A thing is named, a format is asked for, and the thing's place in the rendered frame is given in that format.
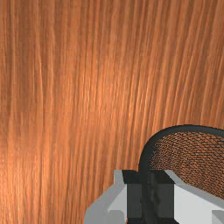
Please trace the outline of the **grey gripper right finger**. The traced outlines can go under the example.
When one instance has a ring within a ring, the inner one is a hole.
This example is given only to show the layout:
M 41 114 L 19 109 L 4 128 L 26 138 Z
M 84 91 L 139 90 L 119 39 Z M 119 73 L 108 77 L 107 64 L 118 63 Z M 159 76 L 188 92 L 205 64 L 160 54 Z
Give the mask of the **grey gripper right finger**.
M 148 187 L 160 223 L 224 224 L 224 199 L 187 184 L 171 170 L 151 171 Z

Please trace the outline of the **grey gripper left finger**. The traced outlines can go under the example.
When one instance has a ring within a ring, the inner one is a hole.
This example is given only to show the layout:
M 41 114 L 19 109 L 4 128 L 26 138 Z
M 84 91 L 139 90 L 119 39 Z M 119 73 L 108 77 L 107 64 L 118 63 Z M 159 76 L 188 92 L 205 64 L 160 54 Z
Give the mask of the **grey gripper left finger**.
M 114 184 L 86 210 L 84 224 L 146 224 L 138 171 L 115 170 Z

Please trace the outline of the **dark mesh basket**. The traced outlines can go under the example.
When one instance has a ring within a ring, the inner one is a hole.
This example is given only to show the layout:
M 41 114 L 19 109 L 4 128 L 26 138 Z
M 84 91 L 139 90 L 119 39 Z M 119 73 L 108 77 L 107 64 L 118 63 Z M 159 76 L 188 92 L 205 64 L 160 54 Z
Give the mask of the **dark mesh basket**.
M 144 146 L 138 170 L 147 224 L 167 224 L 160 223 L 151 202 L 151 171 L 171 170 L 187 184 L 224 200 L 224 130 L 190 124 L 162 129 Z

